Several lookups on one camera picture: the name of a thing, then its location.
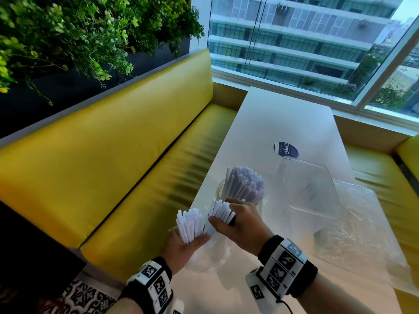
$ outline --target patterned tile floor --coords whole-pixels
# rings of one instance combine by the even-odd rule
[[[78,280],[73,281],[63,297],[63,314],[103,314],[116,302],[111,296]],[[59,311],[57,307],[46,305],[43,313],[58,314]]]

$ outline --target table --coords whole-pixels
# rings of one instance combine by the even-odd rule
[[[209,206],[215,190],[225,178],[227,167],[248,166],[269,174],[279,167],[282,157],[274,151],[275,142],[286,142],[299,152],[299,158],[325,165],[334,179],[355,183],[343,142],[331,109],[305,100],[251,87],[231,125],[191,207]],[[297,242],[303,249],[313,237]],[[394,290],[340,269],[310,260],[327,268],[326,277],[377,313],[401,313]],[[185,303],[187,313],[259,313],[245,283],[245,275],[260,266],[253,255],[231,243],[231,256],[215,271],[194,273],[183,269],[172,280],[176,296]],[[288,296],[285,301],[295,314],[305,313]],[[288,313],[286,307],[278,313]]]

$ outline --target person's left hand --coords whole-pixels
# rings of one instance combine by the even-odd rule
[[[179,235],[178,227],[169,230],[166,240],[160,249],[160,256],[163,257],[175,275],[188,263],[194,252],[209,241],[208,235],[195,238],[190,244],[184,244]]]

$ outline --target yellow backrest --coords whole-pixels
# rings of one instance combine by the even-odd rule
[[[419,134],[407,139],[395,150],[412,174],[419,180]]]
[[[0,200],[77,248],[211,99],[202,50],[0,149]]]

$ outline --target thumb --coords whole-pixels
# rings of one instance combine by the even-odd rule
[[[188,244],[188,250],[190,249],[190,251],[194,253],[196,250],[198,250],[204,244],[206,244],[209,240],[210,240],[209,235],[202,235],[202,236],[196,237],[194,241]]]
[[[218,219],[216,217],[209,217],[208,221],[215,228],[215,230],[217,230],[217,232],[231,239],[234,232],[234,227],[229,226],[228,224],[223,222],[221,219]]]

